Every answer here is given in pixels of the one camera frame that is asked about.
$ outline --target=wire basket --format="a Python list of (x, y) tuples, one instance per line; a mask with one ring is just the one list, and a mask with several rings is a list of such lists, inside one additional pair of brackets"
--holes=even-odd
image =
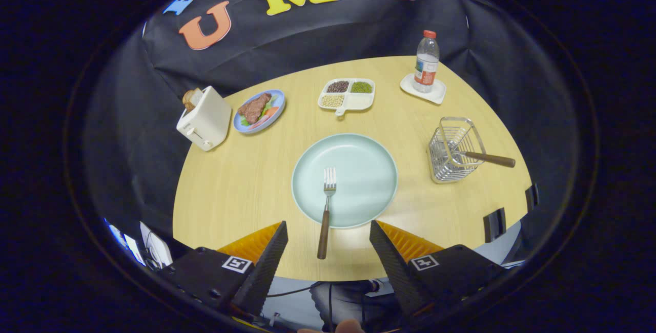
[(431, 178), (436, 183), (456, 182), (476, 170), (483, 161), (454, 151), (485, 154), (478, 130), (469, 118), (445, 116), (428, 144)]

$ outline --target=steak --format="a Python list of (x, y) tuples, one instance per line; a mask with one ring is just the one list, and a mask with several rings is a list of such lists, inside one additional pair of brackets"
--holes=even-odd
[(262, 115), (262, 111), (264, 110), (264, 105), (266, 105), (270, 99), (271, 94), (263, 93), (257, 99), (241, 105), (241, 107), (237, 110), (237, 114), (243, 115), (246, 117), (246, 121), (248, 121), (248, 123), (253, 124), (260, 118), (260, 115)]

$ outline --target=person's finger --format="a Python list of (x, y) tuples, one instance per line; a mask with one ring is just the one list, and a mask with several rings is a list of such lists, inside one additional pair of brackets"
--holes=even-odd
[(365, 333), (356, 319), (348, 319), (337, 325), (335, 333)]

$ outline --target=fork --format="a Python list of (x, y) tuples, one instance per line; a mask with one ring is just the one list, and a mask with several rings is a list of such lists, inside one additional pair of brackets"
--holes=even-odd
[(330, 211), (328, 202), (330, 197), (337, 191), (337, 169), (328, 167), (323, 170), (323, 193), (326, 195), (326, 205), (323, 208), (323, 220), (321, 221), (321, 235), (319, 235), (319, 251), (317, 258), (323, 260), (326, 258), (326, 249), (328, 248), (328, 228), (330, 228)]

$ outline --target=blue letter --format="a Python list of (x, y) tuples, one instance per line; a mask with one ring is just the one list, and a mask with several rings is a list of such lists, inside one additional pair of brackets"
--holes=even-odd
[(194, 0), (175, 0), (170, 4), (168, 8), (162, 12), (162, 14), (166, 13), (167, 11), (174, 11), (175, 15), (180, 15), (180, 13), (182, 13), (187, 8), (187, 6), (192, 3), (192, 1)]

